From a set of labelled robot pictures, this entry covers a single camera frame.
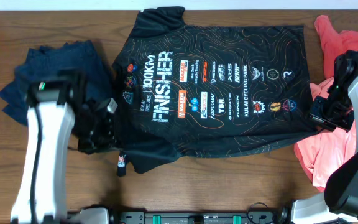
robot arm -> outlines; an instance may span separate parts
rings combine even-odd
[[[84,93],[85,80],[73,70],[30,86],[26,99],[29,143],[11,223],[66,219],[67,146]]]
[[[358,52],[347,51],[336,59],[334,83],[328,93],[327,99],[315,99],[311,119],[328,130],[339,127],[348,131],[354,116],[356,154],[331,175],[325,192],[293,203],[290,220],[296,224],[337,223],[339,218],[358,222]]]

wooden surface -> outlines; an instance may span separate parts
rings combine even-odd
[[[264,26],[304,24],[311,81],[323,81],[323,55],[314,20],[330,16],[337,30],[358,30],[358,11],[186,11],[187,24],[201,26]],[[40,45],[92,39],[106,63],[120,52],[135,21],[134,11],[0,12],[0,90],[13,78],[27,50]],[[18,193],[27,147],[27,128],[1,110],[0,222],[9,220]],[[70,146],[76,147],[75,139]],[[239,211],[254,202],[277,207],[317,190],[304,174],[292,147],[232,159],[184,157],[146,174],[116,177],[117,153],[87,156],[69,151],[67,202],[70,209],[103,202],[116,208],[150,211]]]

